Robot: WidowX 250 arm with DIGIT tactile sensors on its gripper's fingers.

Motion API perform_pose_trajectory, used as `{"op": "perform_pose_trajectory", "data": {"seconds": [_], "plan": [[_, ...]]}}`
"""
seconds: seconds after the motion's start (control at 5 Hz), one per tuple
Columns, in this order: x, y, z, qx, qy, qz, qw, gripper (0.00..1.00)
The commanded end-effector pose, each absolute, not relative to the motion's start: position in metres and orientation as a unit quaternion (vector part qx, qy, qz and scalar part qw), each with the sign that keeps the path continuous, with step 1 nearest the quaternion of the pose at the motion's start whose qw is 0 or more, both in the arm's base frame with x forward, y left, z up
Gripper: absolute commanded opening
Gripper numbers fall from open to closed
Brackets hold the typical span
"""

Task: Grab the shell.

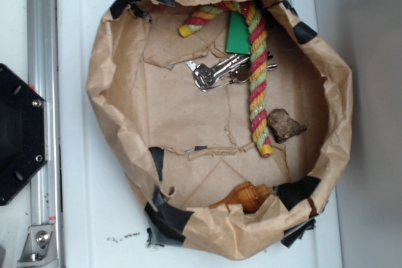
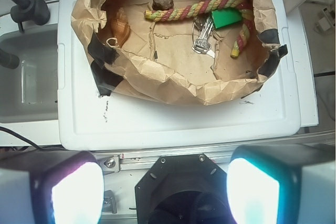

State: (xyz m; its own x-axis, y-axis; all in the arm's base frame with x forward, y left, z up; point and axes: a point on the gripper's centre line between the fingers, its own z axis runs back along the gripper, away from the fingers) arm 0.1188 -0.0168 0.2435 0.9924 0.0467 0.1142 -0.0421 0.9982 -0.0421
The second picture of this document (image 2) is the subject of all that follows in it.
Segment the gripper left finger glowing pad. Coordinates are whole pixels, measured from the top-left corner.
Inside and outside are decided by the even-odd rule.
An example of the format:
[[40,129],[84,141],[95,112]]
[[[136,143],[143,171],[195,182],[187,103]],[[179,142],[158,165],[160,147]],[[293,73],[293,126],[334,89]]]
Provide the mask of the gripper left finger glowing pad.
[[98,223],[103,172],[88,151],[35,152],[30,192],[35,223]]

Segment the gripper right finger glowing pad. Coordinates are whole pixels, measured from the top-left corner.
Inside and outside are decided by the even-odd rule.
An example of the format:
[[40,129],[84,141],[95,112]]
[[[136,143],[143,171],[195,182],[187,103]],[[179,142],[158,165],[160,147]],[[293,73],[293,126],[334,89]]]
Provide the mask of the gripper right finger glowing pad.
[[242,145],[231,157],[226,191],[237,223],[297,223],[300,145]]

